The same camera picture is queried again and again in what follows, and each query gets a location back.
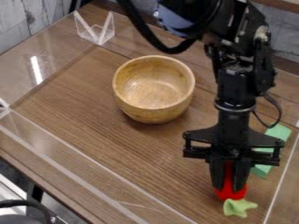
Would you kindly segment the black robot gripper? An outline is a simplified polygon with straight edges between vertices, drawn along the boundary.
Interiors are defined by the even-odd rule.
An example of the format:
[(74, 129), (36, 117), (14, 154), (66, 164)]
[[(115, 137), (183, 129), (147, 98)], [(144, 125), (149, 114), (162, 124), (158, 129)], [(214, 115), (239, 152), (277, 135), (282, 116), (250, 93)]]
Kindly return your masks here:
[(282, 138), (259, 133), (250, 127), (234, 129), (219, 124), (186, 131), (183, 139), (183, 156), (210, 163), (211, 183), (218, 190), (225, 186), (223, 160), (237, 160), (233, 175), (235, 192), (243, 189), (254, 165), (279, 166), (281, 150), (286, 146)]

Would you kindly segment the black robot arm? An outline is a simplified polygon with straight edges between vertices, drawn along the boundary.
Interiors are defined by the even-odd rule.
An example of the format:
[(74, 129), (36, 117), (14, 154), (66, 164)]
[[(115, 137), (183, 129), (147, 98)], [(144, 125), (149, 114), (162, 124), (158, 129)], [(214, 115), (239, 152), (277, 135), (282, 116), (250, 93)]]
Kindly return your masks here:
[(165, 29), (186, 39), (205, 42), (211, 59), (218, 94), (218, 123), (183, 133), (183, 155), (203, 158), (210, 164), (217, 189), (243, 190), (251, 167), (278, 166), (286, 141), (250, 128), (257, 114), (257, 99), (274, 98), (271, 32), (266, 17), (249, 0), (158, 0), (158, 15)]

